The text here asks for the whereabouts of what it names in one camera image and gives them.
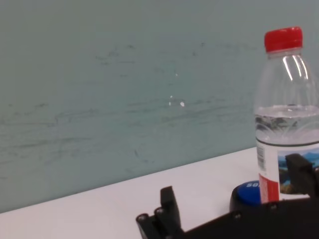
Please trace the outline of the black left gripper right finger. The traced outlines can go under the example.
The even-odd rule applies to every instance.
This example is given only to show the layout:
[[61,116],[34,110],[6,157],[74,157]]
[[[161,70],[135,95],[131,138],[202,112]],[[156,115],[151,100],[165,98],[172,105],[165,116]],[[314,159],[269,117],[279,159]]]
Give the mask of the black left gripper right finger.
[[302,194],[319,196],[319,169],[300,154],[285,157],[291,184]]

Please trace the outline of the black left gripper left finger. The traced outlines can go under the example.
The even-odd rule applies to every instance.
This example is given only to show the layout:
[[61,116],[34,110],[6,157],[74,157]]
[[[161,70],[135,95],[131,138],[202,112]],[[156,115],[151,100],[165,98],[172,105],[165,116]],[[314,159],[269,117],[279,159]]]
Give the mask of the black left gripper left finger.
[[150,216],[146,213],[136,217],[143,239],[182,239],[184,231],[172,186],[160,190],[160,207]]

